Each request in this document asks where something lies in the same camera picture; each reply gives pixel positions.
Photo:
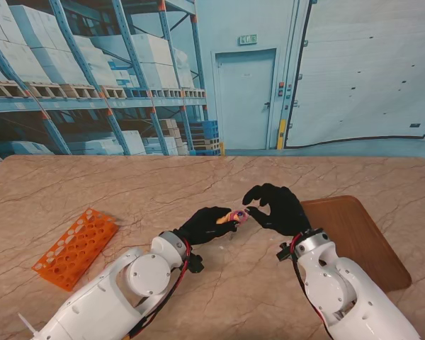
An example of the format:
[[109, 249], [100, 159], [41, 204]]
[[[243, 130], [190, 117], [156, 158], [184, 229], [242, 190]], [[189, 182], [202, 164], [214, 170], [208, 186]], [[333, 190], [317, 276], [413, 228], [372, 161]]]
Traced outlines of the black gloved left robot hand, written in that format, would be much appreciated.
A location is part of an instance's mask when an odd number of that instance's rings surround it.
[[231, 212], [230, 208], [211, 207], [198, 210], [180, 228], [173, 233], [180, 239], [187, 241], [191, 246], [208, 243], [215, 238], [222, 237], [228, 232], [236, 232], [238, 222], [230, 220], [218, 224], [217, 221]]

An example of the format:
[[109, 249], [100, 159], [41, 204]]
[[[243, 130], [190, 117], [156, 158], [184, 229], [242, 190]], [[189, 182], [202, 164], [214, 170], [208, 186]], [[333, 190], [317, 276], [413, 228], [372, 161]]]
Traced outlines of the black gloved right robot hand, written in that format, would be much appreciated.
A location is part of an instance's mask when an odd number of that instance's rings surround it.
[[[259, 201], [259, 206], [269, 205], [267, 215], [258, 208], [250, 206], [252, 201]], [[270, 229], [286, 236], [294, 237], [299, 233], [311, 230], [310, 222], [296, 195], [285, 186], [274, 186], [271, 183], [256, 185], [243, 197], [242, 204], [247, 213], [264, 229]]]

